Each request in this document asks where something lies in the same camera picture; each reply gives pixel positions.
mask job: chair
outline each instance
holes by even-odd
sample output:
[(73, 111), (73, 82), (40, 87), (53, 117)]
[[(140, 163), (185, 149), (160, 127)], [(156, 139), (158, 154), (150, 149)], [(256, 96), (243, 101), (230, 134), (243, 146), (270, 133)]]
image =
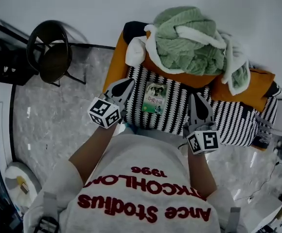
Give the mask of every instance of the chair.
[[(60, 87), (54, 83), (62, 76), (67, 76), (82, 84), (79, 80), (68, 73), (72, 61), (71, 46), (88, 48), (88, 44), (69, 43), (67, 34), (59, 21), (48, 20), (39, 24), (31, 33), (26, 49), (29, 64), (40, 74), (41, 79)], [(36, 48), (43, 48), (39, 60), (36, 60)]]

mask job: black and white marker cube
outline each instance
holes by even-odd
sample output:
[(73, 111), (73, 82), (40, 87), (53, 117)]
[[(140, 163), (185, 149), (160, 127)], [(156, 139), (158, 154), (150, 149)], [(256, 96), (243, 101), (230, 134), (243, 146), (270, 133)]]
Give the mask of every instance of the black and white marker cube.
[(119, 106), (100, 98), (94, 98), (88, 108), (88, 114), (94, 123), (105, 129), (111, 127), (121, 118)]
[(186, 137), (193, 154), (204, 154), (219, 148), (219, 131), (194, 131)]

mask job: forearm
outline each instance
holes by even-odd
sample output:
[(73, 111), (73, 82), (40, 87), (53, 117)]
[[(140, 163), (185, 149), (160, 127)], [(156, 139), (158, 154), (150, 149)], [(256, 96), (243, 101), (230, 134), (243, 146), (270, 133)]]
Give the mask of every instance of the forearm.
[(193, 155), (189, 148), (188, 162), (191, 187), (195, 188), (202, 197), (207, 198), (217, 189), (217, 185), (208, 167), (205, 155)]
[(99, 127), (93, 135), (70, 157), (69, 161), (78, 170), (85, 184), (103, 153), (105, 152), (112, 135), (116, 129), (116, 123), (108, 129)]

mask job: green book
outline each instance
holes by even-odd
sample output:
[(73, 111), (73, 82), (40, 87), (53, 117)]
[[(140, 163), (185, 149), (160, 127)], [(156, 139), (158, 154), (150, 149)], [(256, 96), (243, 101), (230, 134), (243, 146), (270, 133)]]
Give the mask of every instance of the green book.
[(162, 115), (165, 108), (167, 88), (168, 86), (165, 84), (147, 82), (142, 111)]

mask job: chair seat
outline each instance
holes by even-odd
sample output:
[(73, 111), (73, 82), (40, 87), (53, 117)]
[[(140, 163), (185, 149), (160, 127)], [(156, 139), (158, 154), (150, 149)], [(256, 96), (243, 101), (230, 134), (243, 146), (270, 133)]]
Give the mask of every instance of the chair seat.
[(71, 64), (71, 56), (67, 52), (65, 44), (56, 44), (51, 47), (40, 59), (40, 77), (44, 82), (54, 83), (58, 81)]

